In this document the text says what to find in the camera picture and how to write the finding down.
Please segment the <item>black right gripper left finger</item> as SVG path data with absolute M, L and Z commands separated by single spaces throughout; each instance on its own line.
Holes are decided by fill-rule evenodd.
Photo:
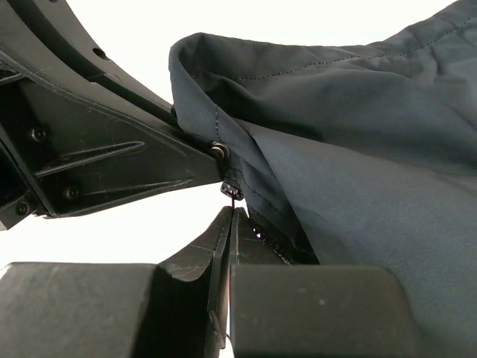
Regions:
M 11 263 L 3 357 L 217 357 L 226 344 L 232 210 L 158 264 Z

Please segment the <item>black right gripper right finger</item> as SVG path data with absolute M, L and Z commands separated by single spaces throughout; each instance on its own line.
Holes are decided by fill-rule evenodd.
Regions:
M 375 266 L 289 265 L 236 209 L 230 231 L 236 357 L 419 357 L 405 290 Z

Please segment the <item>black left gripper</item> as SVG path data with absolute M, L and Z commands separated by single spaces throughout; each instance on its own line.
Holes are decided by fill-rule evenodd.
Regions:
M 225 160 L 47 48 L 1 50 L 2 231 L 215 183 Z

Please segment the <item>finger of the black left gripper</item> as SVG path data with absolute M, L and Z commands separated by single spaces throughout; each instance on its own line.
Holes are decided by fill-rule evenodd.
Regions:
M 81 77 L 170 125 L 177 124 L 172 105 L 111 60 L 66 1 L 12 0 L 9 5 L 34 35 Z

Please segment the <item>dark navy jacket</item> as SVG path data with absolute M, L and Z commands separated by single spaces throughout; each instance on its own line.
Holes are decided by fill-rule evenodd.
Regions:
M 194 34 L 170 51 L 179 126 L 231 155 L 261 233 L 302 260 L 384 266 L 426 357 L 476 355 L 476 3 L 377 43 Z

